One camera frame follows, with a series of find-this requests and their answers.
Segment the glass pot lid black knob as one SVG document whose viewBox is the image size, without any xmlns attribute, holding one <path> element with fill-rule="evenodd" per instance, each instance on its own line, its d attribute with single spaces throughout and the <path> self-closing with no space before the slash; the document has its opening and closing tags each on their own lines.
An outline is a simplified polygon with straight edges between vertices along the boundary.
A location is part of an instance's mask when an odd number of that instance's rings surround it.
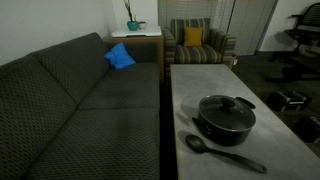
<svg viewBox="0 0 320 180">
<path fill-rule="evenodd" d="M 242 97 L 225 95 L 207 96 L 199 102 L 201 118 L 215 127 L 234 132 L 247 131 L 255 125 L 255 108 Z"/>
</svg>

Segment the teal plant pot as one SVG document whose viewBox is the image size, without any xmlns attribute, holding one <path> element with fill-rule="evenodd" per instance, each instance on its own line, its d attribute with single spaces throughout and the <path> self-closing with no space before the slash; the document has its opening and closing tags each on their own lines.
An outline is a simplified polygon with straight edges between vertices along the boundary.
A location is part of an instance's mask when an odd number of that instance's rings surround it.
<svg viewBox="0 0 320 180">
<path fill-rule="evenodd" d="M 137 31 L 139 29 L 139 23 L 137 21 L 128 21 L 127 27 L 130 31 Z"/>
</svg>

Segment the black cooking pot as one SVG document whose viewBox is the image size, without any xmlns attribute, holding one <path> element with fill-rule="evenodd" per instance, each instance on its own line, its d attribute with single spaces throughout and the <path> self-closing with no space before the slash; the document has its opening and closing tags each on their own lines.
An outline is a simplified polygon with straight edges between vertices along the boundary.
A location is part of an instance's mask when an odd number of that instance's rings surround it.
<svg viewBox="0 0 320 180">
<path fill-rule="evenodd" d="M 224 130 L 211 125 L 209 122 L 206 122 L 200 117 L 199 110 L 198 117 L 192 118 L 192 120 L 198 127 L 199 131 L 202 132 L 209 140 L 224 146 L 235 146 L 243 143 L 253 128 L 252 127 L 250 130 L 241 132 Z"/>
</svg>

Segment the blue throw pillow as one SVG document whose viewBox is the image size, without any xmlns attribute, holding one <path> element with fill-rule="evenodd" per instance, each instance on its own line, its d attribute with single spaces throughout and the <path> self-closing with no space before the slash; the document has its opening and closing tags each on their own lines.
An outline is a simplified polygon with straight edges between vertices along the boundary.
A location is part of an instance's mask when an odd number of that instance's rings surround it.
<svg viewBox="0 0 320 180">
<path fill-rule="evenodd" d="M 128 54 L 126 48 L 122 42 L 115 45 L 104 56 L 108 60 L 109 64 L 119 70 L 135 64 L 135 60 Z"/>
</svg>

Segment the wooden side table white top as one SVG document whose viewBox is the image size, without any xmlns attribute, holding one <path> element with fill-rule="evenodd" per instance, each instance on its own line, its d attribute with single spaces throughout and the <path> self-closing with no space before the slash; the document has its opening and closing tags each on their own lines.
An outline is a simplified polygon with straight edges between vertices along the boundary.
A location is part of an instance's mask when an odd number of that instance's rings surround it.
<svg viewBox="0 0 320 180">
<path fill-rule="evenodd" d="M 147 26 L 145 29 L 129 31 L 118 29 L 111 33 L 112 42 L 144 42 L 150 41 L 156 44 L 157 60 L 160 70 L 160 81 L 164 81 L 164 35 L 160 26 Z"/>
</svg>

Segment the yellow cushion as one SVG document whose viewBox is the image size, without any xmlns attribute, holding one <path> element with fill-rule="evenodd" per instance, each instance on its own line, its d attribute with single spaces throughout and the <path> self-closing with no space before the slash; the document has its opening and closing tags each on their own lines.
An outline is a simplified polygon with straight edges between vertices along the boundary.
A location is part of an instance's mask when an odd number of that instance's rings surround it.
<svg viewBox="0 0 320 180">
<path fill-rule="evenodd" d="M 185 27 L 184 28 L 184 45 L 201 46 L 202 45 L 202 28 Z"/>
</svg>

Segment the black plastic spoon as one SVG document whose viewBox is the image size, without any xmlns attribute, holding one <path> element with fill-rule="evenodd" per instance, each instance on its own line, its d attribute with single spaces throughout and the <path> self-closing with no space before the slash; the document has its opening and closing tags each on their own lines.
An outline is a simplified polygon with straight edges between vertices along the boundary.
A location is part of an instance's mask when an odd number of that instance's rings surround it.
<svg viewBox="0 0 320 180">
<path fill-rule="evenodd" d="M 263 166 L 262 164 L 255 162 L 253 160 L 250 160 L 248 158 L 242 157 L 237 154 L 231 154 L 231 153 L 227 153 L 224 151 L 211 149 L 205 144 L 205 142 L 200 137 L 198 137 L 196 135 L 187 135 L 185 137 L 185 142 L 186 142 L 187 146 L 196 153 L 217 154 L 217 155 L 223 156 L 225 158 L 229 158 L 229 159 L 231 159 L 237 163 L 240 163 L 242 165 L 245 165 L 245 166 L 247 166 L 247 167 L 249 167 L 259 173 L 263 173 L 263 174 L 267 173 L 267 168 L 265 166 Z"/>
</svg>

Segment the dark grey fabric sofa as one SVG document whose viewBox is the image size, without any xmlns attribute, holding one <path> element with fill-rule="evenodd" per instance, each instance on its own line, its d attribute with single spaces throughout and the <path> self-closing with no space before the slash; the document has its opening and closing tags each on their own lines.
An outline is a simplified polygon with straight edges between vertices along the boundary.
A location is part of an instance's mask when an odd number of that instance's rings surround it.
<svg viewBox="0 0 320 180">
<path fill-rule="evenodd" d="M 0 66 L 0 180 L 159 180 L 157 46 L 96 33 Z"/>
</svg>

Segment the window blinds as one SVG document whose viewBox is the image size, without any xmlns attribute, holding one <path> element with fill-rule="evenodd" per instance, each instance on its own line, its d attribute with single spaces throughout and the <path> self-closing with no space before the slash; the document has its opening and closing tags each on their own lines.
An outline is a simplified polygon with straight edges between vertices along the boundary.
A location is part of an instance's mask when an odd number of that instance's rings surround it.
<svg viewBox="0 0 320 180">
<path fill-rule="evenodd" d="M 238 56 L 254 55 L 278 0 L 158 0 L 158 21 L 210 18 L 210 27 L 237 38 Z"/>
</svg>

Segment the black case on floor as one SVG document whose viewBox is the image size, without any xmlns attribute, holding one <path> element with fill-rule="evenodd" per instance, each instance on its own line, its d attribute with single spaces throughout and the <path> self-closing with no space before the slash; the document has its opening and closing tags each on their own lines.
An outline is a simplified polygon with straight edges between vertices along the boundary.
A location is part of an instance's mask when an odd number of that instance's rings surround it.
<svg viewBox="0 0 320 180">
<path fill-rule="evenodd" d="M 302 111 L 312 98 L 300 91 L 272 92 L 266 104 L 274 111 Z"/>
</svg>

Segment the grey top coffee table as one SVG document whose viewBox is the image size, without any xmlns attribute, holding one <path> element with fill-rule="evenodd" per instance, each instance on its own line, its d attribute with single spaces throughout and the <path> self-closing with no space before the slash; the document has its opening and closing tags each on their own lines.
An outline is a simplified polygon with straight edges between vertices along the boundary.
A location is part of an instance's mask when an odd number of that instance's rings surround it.
<svg viewBox="0 0 320 180">
<path fill-rule="evenodd" d="M 320 180 L 320 159 L 226 66 L 173 65 L 178 180 Z"/>
</svg>

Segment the black case at right edge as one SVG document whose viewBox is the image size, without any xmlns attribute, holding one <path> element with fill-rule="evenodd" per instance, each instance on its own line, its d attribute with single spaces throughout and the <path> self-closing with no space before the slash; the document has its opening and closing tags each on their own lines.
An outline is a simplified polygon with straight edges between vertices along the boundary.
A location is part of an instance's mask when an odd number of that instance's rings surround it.
<svg viewBox="0 0 320 180">
<path fill-rule="evenodd" d="M 302 117 L 293 128 L 294 132 L 307 143 L 320 142 L 320 121 L 317 117 Z"/>
</svg>

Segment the black office chair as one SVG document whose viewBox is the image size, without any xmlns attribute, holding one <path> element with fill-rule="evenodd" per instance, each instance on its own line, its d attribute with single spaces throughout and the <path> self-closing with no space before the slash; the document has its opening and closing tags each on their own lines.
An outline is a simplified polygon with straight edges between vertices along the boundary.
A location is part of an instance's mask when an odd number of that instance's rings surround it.
<svg viewBox="0 0 320 180">
<path fill-rule="evenodd" d="M 294 39 L 298 45 L 293 51 L 277 51 L 270 58 L 274 62 L 277 58 L 285 59 L 289 56 L 300 56 L 299 47 L 301 44 L 311 45 L 313 40 L 320 40 L 320 2 L 309 6 L 302 14 L 294 14 L 296 24 L 293 29 L 284 30 L 284 33 Z"/>
</svg>

